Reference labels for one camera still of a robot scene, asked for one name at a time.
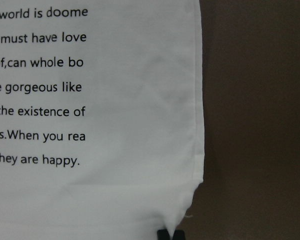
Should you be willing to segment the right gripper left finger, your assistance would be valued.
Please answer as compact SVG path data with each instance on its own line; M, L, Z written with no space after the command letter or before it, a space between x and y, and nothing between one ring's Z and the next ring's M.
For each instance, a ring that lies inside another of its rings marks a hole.
M157 240L170 240L170 234L167 229L159 229L156 232Z

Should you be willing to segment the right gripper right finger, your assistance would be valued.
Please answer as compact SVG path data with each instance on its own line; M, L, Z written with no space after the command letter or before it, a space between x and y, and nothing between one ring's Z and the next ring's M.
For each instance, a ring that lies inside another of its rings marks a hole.
M176 229L173 233L172 240L186 240L185 232L181 229Z

